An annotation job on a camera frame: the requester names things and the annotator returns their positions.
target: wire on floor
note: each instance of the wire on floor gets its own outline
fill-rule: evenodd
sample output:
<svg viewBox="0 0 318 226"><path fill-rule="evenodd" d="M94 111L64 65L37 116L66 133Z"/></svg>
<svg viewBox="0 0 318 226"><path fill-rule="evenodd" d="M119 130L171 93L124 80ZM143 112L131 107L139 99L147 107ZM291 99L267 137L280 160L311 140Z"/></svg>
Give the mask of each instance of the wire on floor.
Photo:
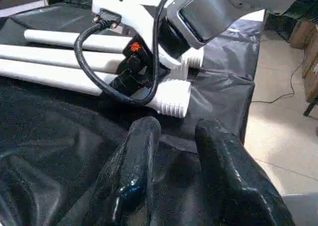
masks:
<svg viewBox="0 0 318 226"><path fill-rule="evenodd" d="M278 98L276 98L276 99L274 99L272 101L252 101L252 103L269 103L269 104L271 104L271 103L275 103L276 101L278 101L278 100L280 100L282 98L291 98L291 97L295 96L295 90L294 90L292 81L293 81L294 74L297 72L297 70L302 66L302 64L305 61L305 58L306 58L306 44L305 44L306 40L307 40L307 38L304 41L304 57L303 57L303 61L299 64L299 66L294 70L294 72L290 76L290 88L292 89L292 92L283 94L283 95L279 96Z"/></svg>

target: black tarp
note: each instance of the black tarp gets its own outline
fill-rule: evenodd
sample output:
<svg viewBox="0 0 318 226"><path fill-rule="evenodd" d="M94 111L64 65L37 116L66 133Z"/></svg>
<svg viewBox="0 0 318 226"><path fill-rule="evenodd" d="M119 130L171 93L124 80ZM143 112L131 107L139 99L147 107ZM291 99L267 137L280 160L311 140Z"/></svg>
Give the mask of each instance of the black tarp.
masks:
<svg viewBox="0 0 318 226"><path fill-rule="evenodd" d="M81 32L91 19L90 0L17 14L0 21L0 44L34 46L23 37L27 28ZM244 142L261 30L262 22L238 20L205 47L203 67L189 76L185 119L1 77L4 225L80 225L102 166L123 143L132 122L144 116L154 116L161 125L154 167L155 215L161 225L213 225L202 191L195 126L201 118L217 118ZM140 207L128 224L144 217Z"/></svg>

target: orange logo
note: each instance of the orange logo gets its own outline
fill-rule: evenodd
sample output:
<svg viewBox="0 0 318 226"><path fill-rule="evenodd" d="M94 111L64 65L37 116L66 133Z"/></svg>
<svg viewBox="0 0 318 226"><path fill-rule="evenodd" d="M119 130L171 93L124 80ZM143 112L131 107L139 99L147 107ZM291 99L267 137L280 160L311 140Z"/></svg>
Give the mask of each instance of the orange logo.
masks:
<svg viewBox="0 0 318 226"><path fill-rule="evenodd" d="M135 52L138 51L141 48L138 42L134 42L133 44L130 45L130 50Z"/></svg>

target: metal screw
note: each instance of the metal screw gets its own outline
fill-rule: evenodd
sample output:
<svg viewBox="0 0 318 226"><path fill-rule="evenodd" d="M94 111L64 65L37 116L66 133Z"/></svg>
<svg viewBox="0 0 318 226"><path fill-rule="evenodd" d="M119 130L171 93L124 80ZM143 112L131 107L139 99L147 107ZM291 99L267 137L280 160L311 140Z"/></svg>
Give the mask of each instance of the metal screw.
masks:
<svg viewBox="0 0 318 226"><path fill-rule="evenodd" d="M92 20L93 23L97 23L98 21L99 21L99 16L94 17Z"/></svg>
<svg viewBox="0 0 318 226"><path fill-rule="evenodd" d="M117 27L117 23L113 22L111 25L110 25L110 29L114 30L115 28Z"/></svg>

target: tiled floor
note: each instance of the tiled floor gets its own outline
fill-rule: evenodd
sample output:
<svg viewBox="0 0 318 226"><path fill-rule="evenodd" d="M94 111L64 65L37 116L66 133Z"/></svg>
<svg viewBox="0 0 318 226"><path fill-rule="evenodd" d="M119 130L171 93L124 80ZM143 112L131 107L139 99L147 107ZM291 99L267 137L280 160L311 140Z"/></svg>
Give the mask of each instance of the tiled floor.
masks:
<svg viewBox="0 0 318 226"><path fill-rule="evenodd" d="M304 52L274 33L262 36L253 100L270 101L291 92L290 76ZM245 148L267 172L280 194L318 192L318 106L303 116L301 68L293 78L295 96L250 107Z"/></svg>

